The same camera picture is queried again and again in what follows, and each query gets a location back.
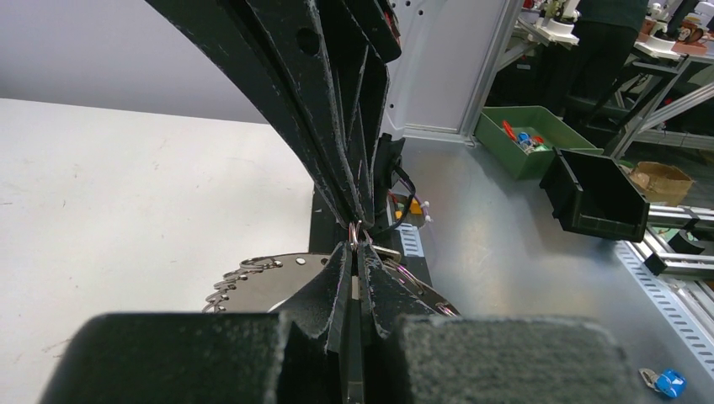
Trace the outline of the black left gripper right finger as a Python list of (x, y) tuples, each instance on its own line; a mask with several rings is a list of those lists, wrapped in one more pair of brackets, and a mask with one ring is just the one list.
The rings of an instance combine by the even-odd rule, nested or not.
[(624, 350), (568, 316), (458, 316), (396, 280), (368, 243), (356, 253), (369, 403), (638, 403)]

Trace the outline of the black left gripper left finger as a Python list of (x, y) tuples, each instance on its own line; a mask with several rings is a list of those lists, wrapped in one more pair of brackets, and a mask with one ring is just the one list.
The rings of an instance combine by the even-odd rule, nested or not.
[[(113, 313), (67, 345), (44, 403), (343, 403), (344, 316), (353, 252), (244, 260), (223, 276), (203, 313)], [(270, 312), (230, 312), (260, 274), (317, 274)]]

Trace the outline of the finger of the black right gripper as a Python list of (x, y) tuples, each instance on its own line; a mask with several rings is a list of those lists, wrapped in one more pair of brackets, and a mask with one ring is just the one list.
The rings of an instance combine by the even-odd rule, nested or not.
[(249, 99), (296, 154), (337, 221), (357, 190), (313, 1), (151, 1)]
[(402, 54), (399, 22), (389, 1), (320, 1), (337, 128), (325, 141), (331, 156), (336, 216), (370, 228), (376, 221), (374, 166), (390, 76)]

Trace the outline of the silver key with black tag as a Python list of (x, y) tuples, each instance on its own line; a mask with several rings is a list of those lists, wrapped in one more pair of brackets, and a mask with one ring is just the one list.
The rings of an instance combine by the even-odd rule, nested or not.
[(387, 247), (372, 244), (372, 249), (382, 260), (393, 261), (394, 263), (400, 263), (402, 260), (402, 254), (397, 251)]

